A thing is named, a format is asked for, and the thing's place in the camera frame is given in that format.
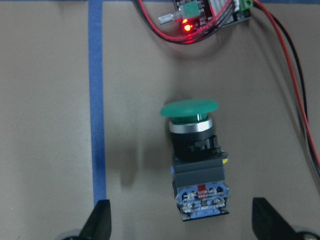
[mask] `black wire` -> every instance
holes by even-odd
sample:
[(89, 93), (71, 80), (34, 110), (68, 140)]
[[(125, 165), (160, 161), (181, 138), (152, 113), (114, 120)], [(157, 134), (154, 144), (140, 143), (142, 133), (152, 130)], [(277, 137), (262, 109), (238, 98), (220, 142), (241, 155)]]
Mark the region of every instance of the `black wire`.
[(232, 16), (232, 13), (234, 12), (234, 2), (231, 1), (229, 3), (229, 5), (227, 6), (226, 10), (222, 13), (222, 15), (220, 16), (220, 18), (218, 19), (216, 24), (212, 24), (211, 27), (208, 28), (208, 30), (202, 34), (200, 34), (199, 36), (196, 36), (194, 38), (188, 39), (188, 40), (184, 40), (184, 41), (173, 41), (173, 40), (169, 40), (166, 38), (163, 38), (160, 34), (158, 34), (153, 27), (149, 24), (146, 16), (144, 15), (141, 5), (138, 2), (138, 0), (132, 0), (134, 5), (136, 6), (140, 16), (142, 17), (142, 19), (144, 20), (144, 22), (146, 23), (146, 25), (161, 39), (167, 41), (167, 42), (171, 42), (171, 43), (176, 43), (176, 44), (182, 44), (182, 45), (186, 45), (186, 44), (192, 44), (192, 43), (197, 43), (200, 42), (204, 39), (206, 39), (207, 37), (211, 36), (212, 34), (216, 33), (221, 27), (222, 25)]
[[(261, 10), (261, 8), (258, 5), (256, 5), (255, 3), (253, 4), (253, 6), (255, 8)], [(304, 113), (305, 113), (306, 119), (308, 120), (308, 106), (307, 106), (307, 95), (306, 95), (306, 89), (305, 89), (305, 80), (304, 80), (304, 75), (303, 75), (303, 71), (302, 71), (302, 67), (301, 67), (301, 64), (300, 64), (300, 59), (299, 59), (298, 53), (297, 53), (295, 45), (294, 45), (289, 33), (285, 29), (285, 27), (281, 24), (281, 22), (271, 12), (270, 12), (270, 14), (271, 14), (272, 18), (274, 19), (274, 21), (276, 22), (276, 24), (281, 29), (282, 33), (284, 34), (286, 40), (288, 41), (288, 43), (290, 45), (291, 51), (293, 53), (293, 57), (294, 57), (294, 60), (295, 60), (295, 63), (296, 63), (296, 67), (297, 67), (297, 70), (298, 70), (298, 74), (299, 74)], [(313, 151), (313, 149), (311, 147), (310, 141), (309, 141), (309, 139), (307, 137), (306, 137), (306, 141), (307, 141), (309, 154), (310, 154), (312, 163), (314, 165), (315, 171), (316, 171), (318, 177), (320, 177), (320, 168), (317, 165), (316, 158), (315, 158), (315, 153), (314, 153), (314, 151)]]

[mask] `green push button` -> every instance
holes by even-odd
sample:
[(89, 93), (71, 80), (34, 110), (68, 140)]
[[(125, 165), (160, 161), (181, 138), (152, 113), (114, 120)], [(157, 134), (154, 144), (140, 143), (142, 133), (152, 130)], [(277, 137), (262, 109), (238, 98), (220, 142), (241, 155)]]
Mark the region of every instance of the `green push button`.
[(211, 99), (190, 99), (165, 105), (161, 115), (172, 118), (174, 124), (199, 123), (208, 118), (208, 113), (217, 110), (218, 104)]

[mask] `electronic component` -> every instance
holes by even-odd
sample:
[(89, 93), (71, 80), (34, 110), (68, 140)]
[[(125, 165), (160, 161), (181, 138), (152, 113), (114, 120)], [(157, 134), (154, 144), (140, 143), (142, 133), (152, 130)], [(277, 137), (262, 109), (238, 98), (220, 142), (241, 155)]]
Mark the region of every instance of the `electronic component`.
[[(184, 32), (192, 33), (220, 17), (227, 0), (173, 0), (173, 3), (176, 12), (160, 16), (159, 22), (162, 25), (181, 22)], [(233, 13), (223, 21), (223, 25), (249, 19), (252, 7), (252, 0), (234, 0)]]
[(230, 190), (223, 166), (228, 154), (218, 145), (208, 116), (217, 108), (213, 100), (192, 99), (170, 103), (161, 110), (161, 115), (171, 118), (172, 186), (184, 221), (229, 213)]

